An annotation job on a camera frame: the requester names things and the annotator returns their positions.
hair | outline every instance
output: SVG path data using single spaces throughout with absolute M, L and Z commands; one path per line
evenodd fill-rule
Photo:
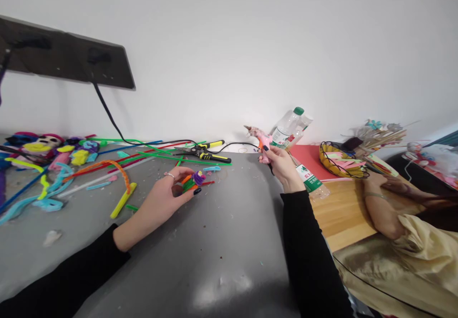
M 417 217 L 438 229 L 458 232 L 458 195 L 436 196 L 425 201 L 436 200 L 442 202 L 427 208 L 417 214 Z

black sleeve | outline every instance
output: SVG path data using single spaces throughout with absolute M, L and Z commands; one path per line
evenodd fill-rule
M 290 283 L 302 317 L 353 317 L 307 191 L 281 194 Z
M 113 240 L 113 224 L 51 273 L 0 303 L 0 317 L 73 317 L 83 302 L 130 258 Z

bottle label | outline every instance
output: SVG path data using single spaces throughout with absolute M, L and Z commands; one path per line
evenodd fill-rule
M 294 136 L 294 134 L 291 134 L 286 140 L 285 140 L 285 143 L 283 144 L 283 146 L 281 147 L 282 149 L 286 149 L 288 147 L 289 144 L 291 144 L 291 142 L 296 139 L 296 137 Z
M 283 148 L 282 145 L 285 143 L 285 140 L 288 138 L 287 134 L 281 133 L 278 128 L 275 128 L 275 132 L 272 135 L 271 145 Z
M 304 182 L 304 185 L 309 193 L 318 189 L 323 184 L 317 179 L 305 166 L 302 164 L 296 167 L 296 171 Z

beige dress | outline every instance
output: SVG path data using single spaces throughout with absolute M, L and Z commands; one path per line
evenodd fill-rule
M 399 220 L 406 234 L 390 241 L 378 234 L 334 256 L 372 286 L 439 317 L 458 317 L 458 233 L 437 229 L 414 215 Z M 370 287 L 335 261 L 358 299 L 398 318 L 431 317 Z

wicker basket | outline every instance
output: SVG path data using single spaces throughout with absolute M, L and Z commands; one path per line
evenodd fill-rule
M 366 171 L 365 168 L 361 169 L 361 167 L 354 167 L 349 169 L 344 169 L 341 166 L 334 163 L 332 158 L 329 158 L 326 155 L 326 152 L 341 152 L 342 159 L 356 159 L 355 157 L 348 156 L 345 152 L 340 151 L 331 141 L 324 141 L 320 145 L 320 161 L 324 165 L 324 167 L 336 176 L 340 177 L 348 177 L 348 178 L 355 178 L 355 179 L 365 179 L 369 177 L 369 173 Z

